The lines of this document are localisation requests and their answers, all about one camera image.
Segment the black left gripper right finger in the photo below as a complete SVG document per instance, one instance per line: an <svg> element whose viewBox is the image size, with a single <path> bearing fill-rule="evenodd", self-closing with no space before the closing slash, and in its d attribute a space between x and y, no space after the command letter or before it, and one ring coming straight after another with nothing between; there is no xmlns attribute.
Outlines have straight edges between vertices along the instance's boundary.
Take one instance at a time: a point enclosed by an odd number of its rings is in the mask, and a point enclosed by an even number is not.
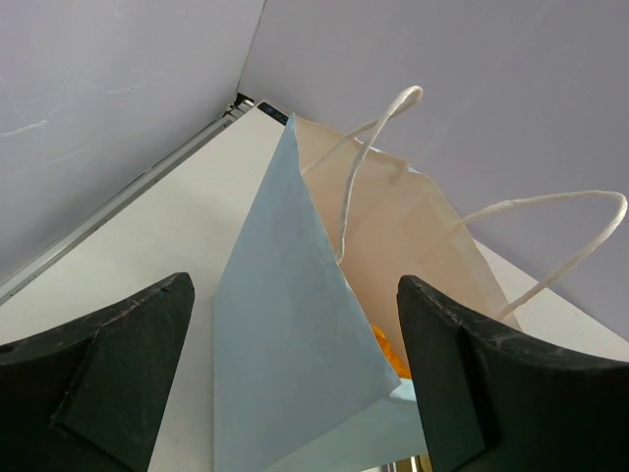
<svg viewBox="0 0 629 472"><path fill-rule="evenodd" d="M556 346L413 275L397 306L436 471L624 471L628 366Z"/></svg>

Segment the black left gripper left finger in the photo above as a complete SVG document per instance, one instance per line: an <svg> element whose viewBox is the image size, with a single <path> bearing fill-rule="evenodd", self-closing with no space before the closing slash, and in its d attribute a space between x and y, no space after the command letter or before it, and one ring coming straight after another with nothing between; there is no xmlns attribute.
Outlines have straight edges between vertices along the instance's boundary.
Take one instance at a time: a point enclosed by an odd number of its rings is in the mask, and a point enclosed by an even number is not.
<svg viewBox="0 0 629 472"><path fill-rule="evenodd" d="M4 471L145 471L195 301L178 272L1 347Z"/></svg>

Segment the large orange long loaf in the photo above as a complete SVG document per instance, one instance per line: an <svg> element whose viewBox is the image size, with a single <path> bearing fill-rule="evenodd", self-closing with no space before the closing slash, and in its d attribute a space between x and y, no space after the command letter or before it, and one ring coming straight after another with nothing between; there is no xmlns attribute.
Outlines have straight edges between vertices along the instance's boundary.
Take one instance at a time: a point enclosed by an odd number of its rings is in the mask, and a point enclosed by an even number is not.
<svg viewBox="0 0 629 472"><path fill-rule="evenodd" d="M384 332L375 325L371 325L371 328L381 353L395 371L396 375L400 379L410 380L412 378L410 369L393 350Z"/></svg>

